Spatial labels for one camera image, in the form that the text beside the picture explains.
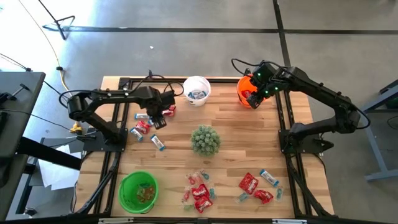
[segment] yellow cable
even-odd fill
[[[44,37],[46,38],[47,42],[49,43],[49,46],[50,46],[51,49],[52,49],[52,52],[54,53],[55,59],[57,59],[58,67],[61,67],[61,65],[60,65],[60,60],[58,59],[58,55],[57,55],[57,53],[55,52],[55,49],[54,49],[54,47],[52,46],[52,44],[51,44],[49,38],[47,37],[47,35],[45,35],[45,33],[44,33],[44,31],[42,30],[42,28],[41,28],[41,27],[39,26],[39,24],[36,22],[35,18],[33,18],[33,16],[30,14],[30,12],[26,9],[25,5],[23,5],[23,3],[21,2],[21,0],[18,0],[18,1],[19,1],[19,3],[21,4],[21,6],[25,9],[25,11],[28,13],[28,15],[30,16],[30,18],[32,18],[32,20],[35,22],[36,26],[37,26],[37,27],[39,28],[39,30],[42,32],[42,34],[44,35]],[[65,71],[63,71],[63,70],[62,70],[62,71],[61,71],[61,70],[58,70],[58,72],[60,73],[61,83],[62,83],[63,87],[68,91],[69,88],[67,87],[67,85],[65,84],[65,81],[64,81],[64,79],[63,79],[63,76],[64,76],[64,74],[65,74]],[[80,127],[80,124],[79,124],[78,121],[75,121],[75,126]]]

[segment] wooden plank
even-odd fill
[[[101,88],[117,89],[119,78],[104,77]],[[163,91],[165,84],[154,83],[151,86]],[[135,170],[146,170],[158,180],[159,198],[149,213],[134,216],[293,218],[285,159],[279,149],[279,120],[275,98],[266,100],[257,110],[250,110],[239,104],[236,84],[214,83],[211,87],[211,96],[204,106],[193,107],[184,96],[178,96],[175,98],[176,114],[173,118],[166,118],[165,128],[151,129],[142,142],[137,142],[132,135],[128,136],[126,150],[122,154],[119,166],[112,216],[132,216],[124,211],[118,202],[119,183],[123,177]],[[174,89],[176,92],[181,91],[179,86]],[[290,96],[296,121],[312,122],[307,96],[302,93],[291,93]],[[113,108],[113,105],[103,105],[96,113],[110,120]],[[123,106],[120,108],[119,119],[122,112]],[[135,113],[145,113],[145,110],[139,109],[136,104],[130,104],[128,128],[137,123],[134,120]],[[200,124],[212,125],[221,136],[220,152],[211,158],[200,157],[191,149],[191,133]],[[149,139],[149,136],[155,133],[166,145],[162,152],[157,150]],[[103,156],[103,152],[94,152],[83,163],[76,189],[76,209],[84,204],[98,185]],[[303,163],[308,187],[324,208],[333,213],[322,164],[311,155],[304,155]],[[201,168],[210,174],[211,185],[215,186],[218,195],[214,205],[203,214],[185,211],[180,202],[184,188],[188,185],[185,175]],[[276,189],[259,176],[261,169],[268,170],[280,181],[285,190],[283,201],[263,205],[260,200],[251,197],[244,203],[237,204],[234,199],[243,192],[238,184],[247,172],[259,179],[259,189],[275,194]],[[104,191],[102,209],[107,196],[108,188]],[[298,200],[302,205],[300,191]]]

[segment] black desk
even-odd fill
[[[0,72],[0,92],[14,93],[21,83],[30,89],[22,90],[16,95],[16,101],[6,101],[0,107],[0,111],[7,109],[27,113],[4,111],[9,116],[0,134],[0,174],[8,174],[9,178],[0,188],[0,221],[7,216],[28,156],[80,169],[80,159],[22,137],[44,78],[45,74],[40,72]]]

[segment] wooden table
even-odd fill
[[[120,77],[104,77],[101,89],[117,89],[119,79]],[[158,83],[151,86],[163,91],[165,85]],[[176,86],[175,91],[178,93],[181,88]],[[296,122],[311,123],[307,96],[292,92],[290,97]],[[183,95],[176,97],[175,101],[176,115],[166,118],[165,128],[152,128],[150,133],[144,136],[143,142],[137,142],[132,134],[129,135],[119,166],[112,217],[294,217],[285,157],[279,148],[277,132],[280,126],[274,97],[264,101],[256,110],[246,109],[239,104],[236,84],[212,83],[211,95],[204,106],[189,105]],[[111,120],[113,108],[114,105],[103,105],[96,113],[105,120]],[[122,112],[123,106],[119,111],[120,119]],[[145,111],[140,110],[137,104],[131,103],[127,128],[136,125],[135,113]],[[200,124],[211,125],[221,136],[220,152],[212,158],[200,157],[192,152],[190,136]],[[154,133],[166,145],[162,152],[150,140]],[[103,152],[93,152],[83,163],[76,188],[76,210],[86,202],[98,185],[103,157]],[[333,213],[322,164],[313,155],[303,154],[302,157],[308,188],[325,210]],[[185,211],[181,198],[185,186],[188,185],[185,175],[201,168],[210,174],[218,198],[212,207],[200,215],[194,210]],[[284,188],[283,200],[263,205],[259,199],[252,197],[242,204],[237,204],[234,199],[243,192],[238,184],[247,172],[259,179],[258,189],[267,190],[275,195],[275,188],[259,176],[261,169],[267,170],[280,181]],[[146,170],[153,174],[160,187],[155,207],[145,215],[128,213],[118,202],[120,181],[135,170]],[[301,191],[297,192],[300,208],[304,211]],[[101,211],[106,204],[107,195],[108,188],[105,188]]]

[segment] floor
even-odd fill
[[[37,1],[21,1],[40,25],[51,21]],[[272,0],[44,3],[56,18],[75,15],[76,26],[277,28]],[[46,80],[63,90],[52,50],[31,18],[18,1],[0,0],[0,4],[4,8],[0,11],[0,52],[45,72]],[[398,29],[398,6],[391,0],[279,0],[279,6],[285,29]],[[163,75],[239,76],[230,65],[232,57],[253,63],[262,59],[284,62],[278,34],[71,32],[63,41],[56,32],[45,33],[67,69],[65,81],[70,89],[98,88],[104,75],[145,75],[148,69]],[[287,34],[286,43],[292,65],[349,96],[359,107],[397,78],[398,35]],[[3,60],[0,67],[18,70]],[[73,121],[60,119],[67,112],[57,98],[43,87],[34,114],[72,126]],[[315,121],[333,114],[312,98],[310,106]],[[396,169],[397,133],[386,124],[391,116],[372,117],[372,127],[388,168]],[[36,141],[69,135],[34,118],[25,131],[25,136]],[[364,179],[364,175],[379,171],[364,131],[325,134],[325,138],[335,143],[323,157],[335,213],[343,218],[397,223],[398,178],[370,183]],[[39,212],[35,217],[49,217],[68,213],[73,190],[51,192],[37,187],[31,195],[28,206]],[[11,209],[8,219],[15,218],[25,216],[15,215]]]

